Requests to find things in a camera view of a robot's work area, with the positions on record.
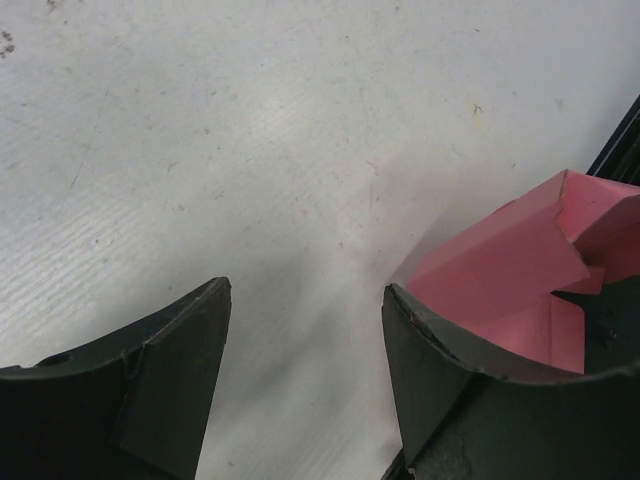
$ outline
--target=pink object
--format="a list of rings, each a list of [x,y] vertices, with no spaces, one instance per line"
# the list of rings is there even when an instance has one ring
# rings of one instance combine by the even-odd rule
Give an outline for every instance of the pink object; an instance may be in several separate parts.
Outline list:
[[[584,314],[554,290],[597,294],[640,274],[640,188],[564,171],[429,253],[409,291],[524,357],[584,372]]]

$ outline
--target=pink paper box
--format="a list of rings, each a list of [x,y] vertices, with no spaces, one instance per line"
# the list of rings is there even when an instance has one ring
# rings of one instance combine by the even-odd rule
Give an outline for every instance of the pink paper box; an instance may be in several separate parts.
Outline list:
[[[409,291],[507,350],[583,373],[583,311],[551,292],[636,274],[640,188],[564,171],[429,253]]]

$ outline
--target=white table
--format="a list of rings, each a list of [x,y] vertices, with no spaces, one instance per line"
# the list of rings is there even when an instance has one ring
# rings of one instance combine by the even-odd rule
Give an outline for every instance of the white table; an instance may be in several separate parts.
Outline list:
[[[0,0],[0,363],[227,275],[198,479],[377,480],[383,286],[589,166],[639,93],[640,8],[248,3]]]

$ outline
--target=white surface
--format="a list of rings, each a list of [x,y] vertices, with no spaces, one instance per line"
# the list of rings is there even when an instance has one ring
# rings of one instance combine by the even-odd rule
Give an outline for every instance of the white surface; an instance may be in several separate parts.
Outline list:
[[[0,0],[0,363],[227,275],[198,479],[376,480],[383,286],[588,167],[639,23],[636,0]]]

